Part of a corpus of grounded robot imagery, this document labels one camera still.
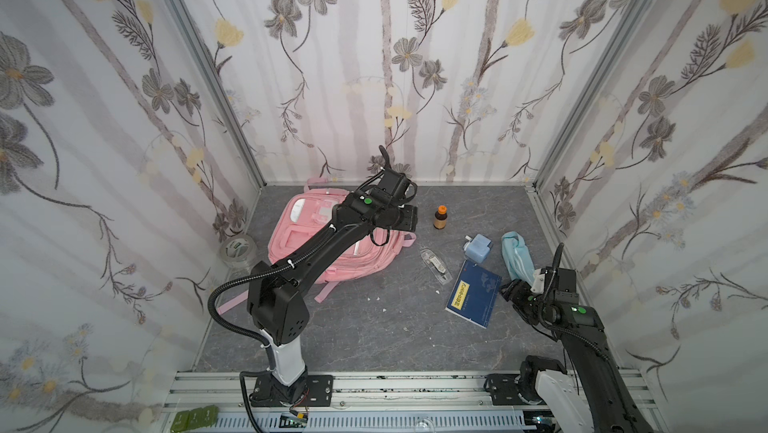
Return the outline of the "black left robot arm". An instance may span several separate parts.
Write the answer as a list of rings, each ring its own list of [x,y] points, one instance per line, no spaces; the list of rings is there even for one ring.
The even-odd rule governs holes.
[[[322,274],[355,244],[369,239],[375,251],[395,244],[396,234],[413,234],[418,208],[411,204],[418,186],[406,174],[396,172],[384,146],[380,171],[349,192],[331,208],[330,219],[317,233],[286,257],[272,264],[257,263],[245,277],[228,281],[209,296],[208,312],[222,328],[257,340],[266,349],[269,370],[243,372],[266,384],[250,393],[243,389],[244,406],[279,402],[300,404],[309,393],[309,374],[302,358],[300,334],[310,314],[305,296]],[[216,302],[225,291],[248,286],[246,309],[254,330],[224,319]]]

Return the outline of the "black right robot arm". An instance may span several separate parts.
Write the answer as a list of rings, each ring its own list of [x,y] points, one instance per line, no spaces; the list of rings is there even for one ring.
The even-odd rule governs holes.
[[[545,336],[562,344],[586,402],[580,403],[578,394],[564,390],[546,391],[547,384],[557,387],[555,375],[565,376],[567,369],[561,362],[543,357],[529,356],[521,364],[518,392],[529,402],[544,402],[564,432],[652,432],[653,426],[632,398],[612,356],[599,314],[580,303],[576,272],[561,265],[563,252],[564,245],[559,244],[552,264],[542,270],[542,291],[516,279],[502,290],[502,297],[528,325],[542,327]],[[590,428],[584,410],[590,414]]]

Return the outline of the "pink student backpack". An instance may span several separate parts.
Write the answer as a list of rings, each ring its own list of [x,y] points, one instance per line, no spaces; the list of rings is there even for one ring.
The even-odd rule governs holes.
[[[373,237],[377,229],[390,235],[394,230],[377,228],[374,216],[394,205],[411,205],[418,187],[402,173],[382,170],[333,207],[329,221],[304,244],[287,256],[257,263],[250,274],[218,287],[209,297],[212,318],[221,320],[215,302],[226,290],[249,283],[249,311],[264,329],[304,327],[309,312],[304,295],[315,281],[355,243]]]

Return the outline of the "clear plastic pencil case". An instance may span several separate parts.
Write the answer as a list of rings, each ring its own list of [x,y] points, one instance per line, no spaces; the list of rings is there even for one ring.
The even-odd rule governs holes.
[[[452,275],[445,263],[431,249],[422,248],[420,257],[441,285],[446,285],[452,280]]]

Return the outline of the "blue notebook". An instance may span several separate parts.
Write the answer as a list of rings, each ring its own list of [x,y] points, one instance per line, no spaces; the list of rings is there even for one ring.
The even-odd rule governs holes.
[[[487,329],[502,278],[482,266],[465,260],[448,297],[445,310]]]

